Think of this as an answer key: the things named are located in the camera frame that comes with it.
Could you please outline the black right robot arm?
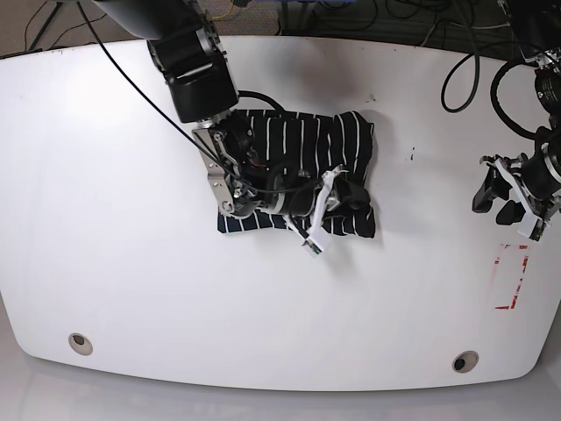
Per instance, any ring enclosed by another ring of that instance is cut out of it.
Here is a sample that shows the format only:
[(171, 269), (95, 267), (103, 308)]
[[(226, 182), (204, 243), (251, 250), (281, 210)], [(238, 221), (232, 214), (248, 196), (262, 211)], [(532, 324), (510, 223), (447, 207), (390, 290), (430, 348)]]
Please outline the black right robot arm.
[(282, 217), (308, 239), (329, 219), (352, 209), (340, 168), (312, 175), (295, 158), (259, 156), (256, 136), (236, 105), (242, 97), (211, 19), (196, 1), (99, 1), (128, 33), (144, 39), (170, 90), (179, 120), (206, 164), (224, 219), (258, 213)]

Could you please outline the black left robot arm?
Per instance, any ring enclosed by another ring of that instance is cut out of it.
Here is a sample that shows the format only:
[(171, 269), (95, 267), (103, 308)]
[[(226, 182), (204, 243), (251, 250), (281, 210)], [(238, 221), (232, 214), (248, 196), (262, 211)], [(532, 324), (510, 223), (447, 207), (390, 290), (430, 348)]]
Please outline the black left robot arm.
[[(534, 153), (530, 157), (524, 153), (515, 158), (482, 157), (480, 162), (488, 166), (488, 172), (472, 200), (472, 211), (487, 213), (499, 198), (505, 204), (496, 215), (496, 224), (526, 224), (522, 234), (537, 241), (547, 223), (560, 212), (560, 2), (500, 1), (499, 6), (520, 53), (495, 74), (490, 87), (491, 105), (508, 129), (534, 143)], [(534, 89), (549, 114), (548, 128), (526, 130), (501, 107), (501, 80), (521, 65), (535, 68)]]

